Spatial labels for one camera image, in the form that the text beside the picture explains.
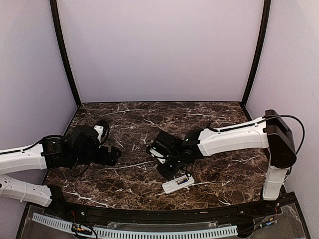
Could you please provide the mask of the white remote control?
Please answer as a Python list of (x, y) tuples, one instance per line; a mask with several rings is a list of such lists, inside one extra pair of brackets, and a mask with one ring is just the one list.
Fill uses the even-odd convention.
[(176, 192), (182, 188), (186, 188), (195, 183), (195, 180), (191, 174), (185, 174), (178, 178), (172, 179), (162, 184), (162, 188), (166, 194)]

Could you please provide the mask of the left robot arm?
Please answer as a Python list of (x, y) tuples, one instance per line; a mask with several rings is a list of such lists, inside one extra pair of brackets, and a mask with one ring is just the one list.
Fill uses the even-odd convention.
[(116, 165), (122, 152), (112, 146), (103, 146), (109, 135), (106, 124), (94, 127), (77, 126), (69, 135), (49, 135), (38, 142), (20, 148), (0, 152), (0, 195), (21, 202), (30, 202), (48, 207), (50, 205), (59, 217), (70, 213), (70, 205), (63, 201), (63, 193), (58, 187), (35, 185), (16, 180), (11, 173), (27, 170), (51, 170), (89, 166)]

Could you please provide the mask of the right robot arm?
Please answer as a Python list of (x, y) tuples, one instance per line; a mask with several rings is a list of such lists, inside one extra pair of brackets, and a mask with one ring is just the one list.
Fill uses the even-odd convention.
[(270, 159), (262, 199), (254, 206), (257, 215), (265, 216), (273, 209), (273, 201), (278, 199), (281, 186), (300, 150), (295, 147), (291, 129), (283, 121), (288, 117), (277, 114), (275, 110), (266, 110), (264, 116), (249, 122), (220, 128), (208, 125), (189, 131), (184, 139), (162, 130), (147, 147), (147, 153), (159, 161), (157, 171), (167, 179), (162, 188), (170, 194), (194, 184), (190, 173), (178, 178), (175, 174), (198, 159), (241, 149), (268, 149)]

